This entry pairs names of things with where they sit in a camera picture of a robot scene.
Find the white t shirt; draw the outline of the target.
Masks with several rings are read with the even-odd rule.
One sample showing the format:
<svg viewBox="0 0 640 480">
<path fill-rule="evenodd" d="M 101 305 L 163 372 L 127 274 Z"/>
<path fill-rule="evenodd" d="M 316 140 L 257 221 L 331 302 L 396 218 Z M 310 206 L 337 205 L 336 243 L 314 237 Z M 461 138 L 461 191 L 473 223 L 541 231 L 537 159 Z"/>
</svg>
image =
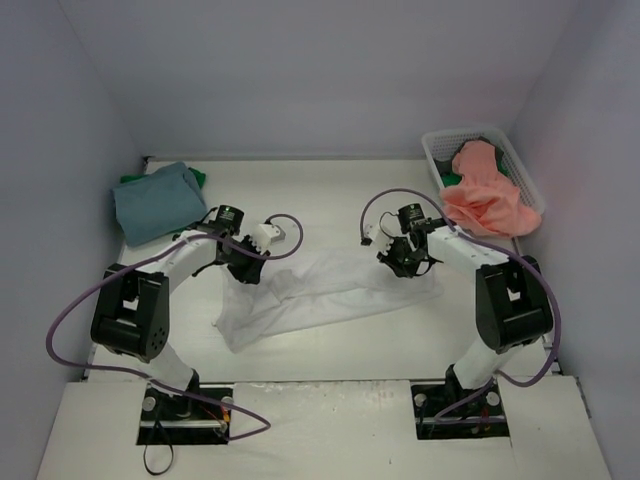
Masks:
<svg viewBox="0 0 640 480">
<path fill-rule="evenodd" d="M 302 252 L 266 262 L 256 285 L 226 273 L 215 326 L 237 353 L 268 337 L 398 311 L 442 293 L 434 273 L 398 278 L 364 250 Z"/>
</svg>

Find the grey-blue t shirt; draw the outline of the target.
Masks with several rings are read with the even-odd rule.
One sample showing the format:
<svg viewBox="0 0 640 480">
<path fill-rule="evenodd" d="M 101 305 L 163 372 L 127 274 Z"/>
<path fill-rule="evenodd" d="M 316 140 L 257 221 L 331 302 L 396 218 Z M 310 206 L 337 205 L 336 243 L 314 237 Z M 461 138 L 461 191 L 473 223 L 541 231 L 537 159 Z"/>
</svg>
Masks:
<svg viewBox="0 0 640 480">
<path fill-rule="evenodd" d="M 139 247 L 201 220 L 208 208 L 183 162 L 111 189 L 116 221 L 129 247 Z"/>
</svg>

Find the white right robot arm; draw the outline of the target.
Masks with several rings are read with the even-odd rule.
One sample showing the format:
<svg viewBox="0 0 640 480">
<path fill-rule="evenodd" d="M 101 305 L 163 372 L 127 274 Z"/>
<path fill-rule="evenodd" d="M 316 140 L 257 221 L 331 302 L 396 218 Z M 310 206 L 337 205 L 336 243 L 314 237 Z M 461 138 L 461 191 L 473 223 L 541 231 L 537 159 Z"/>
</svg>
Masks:
<svg viewBox="0 0 640 480">
<path fill-rule="evenodd" d="M 531 256 L 485 244 L 443 218 L 427 218 L 417 203 L 401 208 L 396 217 L 399 235 L 380 224 L 363 229 L 361 243 L 375 246 L 380 263 L 406 279 L 419 277 L 423 264 L 432 268 L 442 263 L 474 283 L 477 335 L 448 368 L 442 388 L 445 405 L 464 412 L 517 350 L 553 329 L 548 288 Z"/>
</svg>

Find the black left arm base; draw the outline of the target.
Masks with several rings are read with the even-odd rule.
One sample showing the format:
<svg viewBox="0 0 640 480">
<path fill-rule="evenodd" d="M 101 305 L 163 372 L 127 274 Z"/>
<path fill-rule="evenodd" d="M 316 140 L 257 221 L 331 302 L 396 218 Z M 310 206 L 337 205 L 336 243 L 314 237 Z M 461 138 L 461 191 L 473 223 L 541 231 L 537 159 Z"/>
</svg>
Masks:
<svg viewBox="0 0 640 480">
<path fill-rule="evenodd" d="M 147 386 L 142 400 L 136 444 L 227 445 L 231 416 L 227 407 L 169 395 Z"/>
</svg>

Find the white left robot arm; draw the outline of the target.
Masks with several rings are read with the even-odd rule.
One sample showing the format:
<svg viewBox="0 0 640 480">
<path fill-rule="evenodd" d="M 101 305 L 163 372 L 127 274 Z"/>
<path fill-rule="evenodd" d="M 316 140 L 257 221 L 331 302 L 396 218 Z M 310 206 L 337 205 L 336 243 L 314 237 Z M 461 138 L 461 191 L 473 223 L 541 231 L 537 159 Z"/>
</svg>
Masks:
<svg viewBox="0 0 640 480">
<path fill-rule="evenodd" d="M 263 223 L 238 240 L 243 217 L 235 207 L 219 207 L 214 219 L 175 235 L 155 261 L 129 272 L 121 264 L 110 266 L 105 278 L 122 275 L 99 291 L 91 339 L 115 355 L 135 358 L 146 377 L 171 387 L 163 405 L 180 420 L 198 411 L 200 380 L 169 344 L 170 296 L 188 278 L 212 266 L 225 266 L 241 283 L 259 282 L 269 248 L 282 230 Z"/>
</svg>

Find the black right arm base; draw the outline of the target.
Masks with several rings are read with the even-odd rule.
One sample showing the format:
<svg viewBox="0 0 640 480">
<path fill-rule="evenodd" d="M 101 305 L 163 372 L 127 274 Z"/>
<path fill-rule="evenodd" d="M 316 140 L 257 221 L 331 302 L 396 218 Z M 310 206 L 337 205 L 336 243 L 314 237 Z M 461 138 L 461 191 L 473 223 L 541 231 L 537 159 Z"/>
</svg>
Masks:
<svg viewBox="0 0 640 480">
<path fill-rule="evenodd" d="M 508 438 L 510 429 L 496 380 L 489 387 L 457 390 L 445 382 L 410 384 L 419 441 Z"/>
</svg>

